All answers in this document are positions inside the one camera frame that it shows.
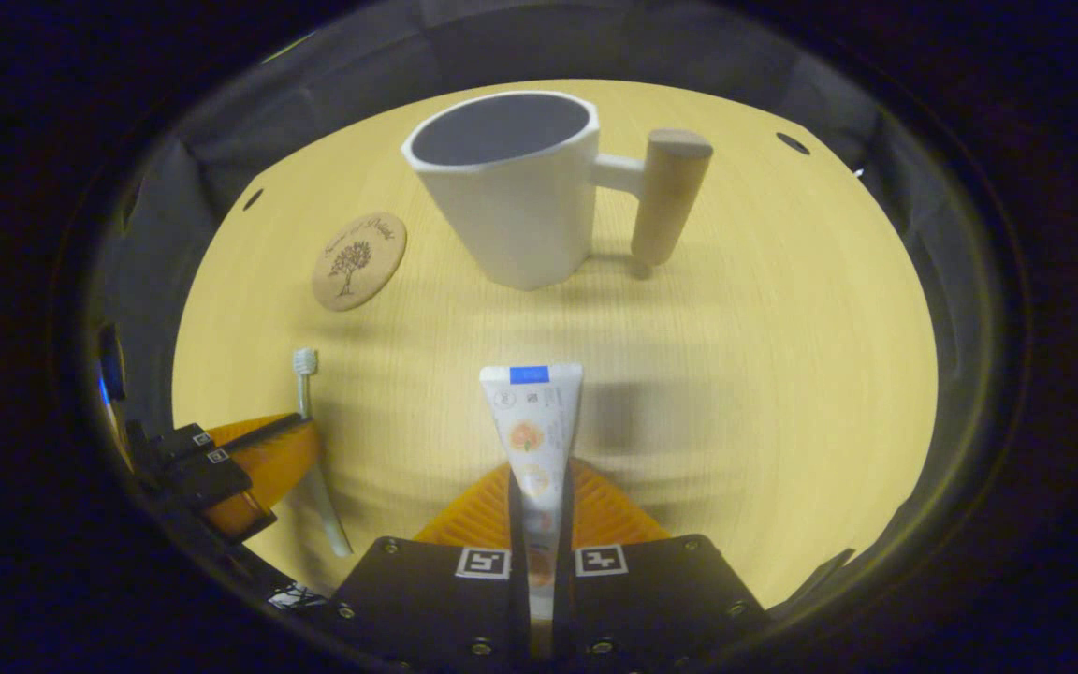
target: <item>toothbrush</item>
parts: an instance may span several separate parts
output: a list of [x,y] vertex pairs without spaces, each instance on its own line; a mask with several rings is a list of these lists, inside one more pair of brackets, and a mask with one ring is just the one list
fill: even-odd
[[[299,414],[302,415],[302,418],[310,418],[310,375],[318,372],[318,352],[314,349],[294,352],[294,372],[299,375]],[[318,464],[310,466],[305,482],[310,487],[310,494],[318,508],[318,515],[322,518],[322,528],[327,533],[330,550],[335,553],[335,556],[347,556],[351,554],[351,544],[347,542],[344,526],[338,523],[335,508],[330,504],[330,494],[327,492],[327,481],[322,477],[321,463],[320,458]]]

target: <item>toothbrush handle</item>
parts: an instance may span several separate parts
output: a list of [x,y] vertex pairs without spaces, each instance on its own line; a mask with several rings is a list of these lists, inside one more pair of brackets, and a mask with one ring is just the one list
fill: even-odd
[[347,556],[351,554],[351,544],[347,542],[347,535],[344,534],[344,526],[338,523],[335,517],[335,508],[330,504],[330,494],[327,492],[327,482],[322,477],[322,469],[318,465],[312,466],[305,477],[307,486],[310,487],[310,496],[318,508],[318,517],[322,518],[322,528],[327,533],[327,541],[330,542],[330,550],[335,556]]
[[310,379],[305,374],[299,374],[299,414],[310,418]]

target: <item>mug handle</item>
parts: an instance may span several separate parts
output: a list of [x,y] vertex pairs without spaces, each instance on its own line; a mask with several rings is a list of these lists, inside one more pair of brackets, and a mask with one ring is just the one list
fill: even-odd
[[630,251],[648,265],[663,264],[676,248],[689,210],[714,156],[714,146],[696,133],[658,128],[648,134],[646,161],[598,154],[590,180],[599,188],[638,196]]

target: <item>orange illustration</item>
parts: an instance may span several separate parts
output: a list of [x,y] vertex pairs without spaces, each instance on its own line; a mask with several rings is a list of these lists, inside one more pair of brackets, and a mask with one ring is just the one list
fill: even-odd
[[510,430],[510,446],[523,452],[538,450],[542,444],[542,430],[530,422],[519,422],[514,429]]
[[527,550],[527,581],[531,586],[550,586],[552,581],[551,560],[542,550]]
[[548,485],[551,485],[551,476],[538,465],[524,465],[519,470],[519,487],[522,493],[538,496],[548,490]]

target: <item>screw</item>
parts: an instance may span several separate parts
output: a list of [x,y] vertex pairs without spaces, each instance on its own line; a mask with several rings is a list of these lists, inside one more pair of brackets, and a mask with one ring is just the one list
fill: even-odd
[[490,656],[493,654],[493,645],[484,636],[479,636],[471,644],[470,650],[474,656]]

